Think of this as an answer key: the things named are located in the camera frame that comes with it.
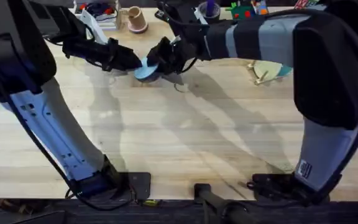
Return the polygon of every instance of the wooden tabletop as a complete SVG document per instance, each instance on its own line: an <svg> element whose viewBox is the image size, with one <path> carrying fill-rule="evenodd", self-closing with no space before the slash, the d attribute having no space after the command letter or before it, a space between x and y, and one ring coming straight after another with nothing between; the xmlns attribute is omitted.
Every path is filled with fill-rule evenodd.
<svg viewBox="0 0 358 224"><path fill-rule="evenodd" d="M163 36L173 37L154 12L144 9L144 34L131 34L125 24L107 35L146 56ZM118 170L152 174L152 198L191 199L193 184L206 182L224 198L252 199L239 182L254 173L292 172L298 162L303 120L293 102L292 77L255 86L249 61L198 62L183 75L180 93L164 80L141 85L133 73L104 73L50 48L75 118ZM332 199L358 200L358 152L343 174ZM66 189L0 105L0 198L62 198Z"/></svg>

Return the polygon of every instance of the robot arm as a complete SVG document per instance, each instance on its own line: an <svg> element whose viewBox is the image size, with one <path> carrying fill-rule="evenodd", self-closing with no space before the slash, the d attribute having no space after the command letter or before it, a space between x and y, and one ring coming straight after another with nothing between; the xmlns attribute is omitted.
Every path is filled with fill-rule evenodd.
<svg viewBox="0 0 358 224"><path fill-rule="evenodd" d="M67 57L81 57L105 71L134 69L140 60L114 39L106 45L88 40L86 26L65 7L0 0L1 104L53 154L76 195L91 197L123 188L122 175L87 138L67 107L44 38L62 42Z"/></svg>
<svg viewBox="0 0 358 224"><path fill-rule="evenodd" d="M358 1L210 25L201 24L189 5L161 2L159 8L176 38L152 49L144 66L155 72L138 72L139 80L180 74L191 58L249 58L293 67L295 104L305 117L300 160L292 175L255 174L247 186L271 199L285 195L318 203L327 197L358 148Z"/></svg>

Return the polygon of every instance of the floor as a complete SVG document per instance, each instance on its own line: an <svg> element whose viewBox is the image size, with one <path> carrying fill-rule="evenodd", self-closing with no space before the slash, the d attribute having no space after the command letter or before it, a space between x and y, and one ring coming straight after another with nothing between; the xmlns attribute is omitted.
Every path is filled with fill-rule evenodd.
<svg viewBox="0 0 358 224"><path fill-rule="evenodd" d="M171 201L159 208L140 207L131 205L114 212L95 212L85 207L77 200L66 200L50 207L52 211L67 211L65 224L88 223L204 223L203 208L199 205L181 208L189 201ZM358 223L358 202L333 202L318 207L293 207L288 209L267 210L263 208L248 208L256 219L264 219L265 223L286 224L351 224ZM28 217L0 212L0 224L19 222Z"/></svg>

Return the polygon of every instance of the clutter in background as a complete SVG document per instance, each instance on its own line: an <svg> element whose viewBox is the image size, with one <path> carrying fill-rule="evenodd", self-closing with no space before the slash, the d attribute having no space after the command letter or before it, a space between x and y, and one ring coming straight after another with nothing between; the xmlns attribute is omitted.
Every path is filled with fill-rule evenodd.
<svg viewBox="0 0 358 224"><path fill-rule="evenodd" d="M198 13L200 13L208 24L214 24L219 22L221 15L221 6L215 3L215 0L207 0L202 2L197 7Z"/></svg>
<svg viewBox="0 0 358 224"><path fill-rule="evenodd" d="M241 0L232 2L231 7L227 10L231 11L233 19L247 19L269 13L266 1L264 0ZM248 64L248 68L254 76L254 83L256 85L282 78L292 71L292 68L280 63L261 60L252 61Z"/></svg>
<svg viewBox="0 0 358 224"><path fill-rule="evenodd" d="M304 7L314 6L319 1L320 0L298 0L298 2L295 4L295 9L302 9Z"/></svg>
<svg viewBox="0 0 358 224"><path fill-rule="evenodd" d="M95 2L77 5L75 3L74 13L77 18L86 10L92 15L102 29L117 30L121 25L121 6L118 0L106 0L106 2Z"/></svg>
<svg viewBox="0 0 358 224"><path fill-rule="evenodd" d="M233 19L246 19L256 16L253 5L249 0L232 2L231 7L226 10L231 11Z"/></svg>

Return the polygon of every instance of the toy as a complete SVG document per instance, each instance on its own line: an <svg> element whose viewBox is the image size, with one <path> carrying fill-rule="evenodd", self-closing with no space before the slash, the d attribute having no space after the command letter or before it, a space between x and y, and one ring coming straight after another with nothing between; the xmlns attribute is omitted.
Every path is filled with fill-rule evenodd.
<svg viewBox="0 0 358 224"><path fill-rule="evenodd" d="M246 19L256 16L254 8L249 0L232 2L231 7L226 10L231 11L233 19Z"/></svg>
<svg viewBox="0 0 358 224"><path fill-rule="evenodd" d="M251 0L251 4L254 7L256 14L266 15L269 13L265 0Z"/></svg>
<svg viewBox="0 0 358 224"><path fill-rule="evenodd" d="M302 9L304 7L314 6L319 1L320 0L298 0L298 2L295 4L295 9Z"/></svg>

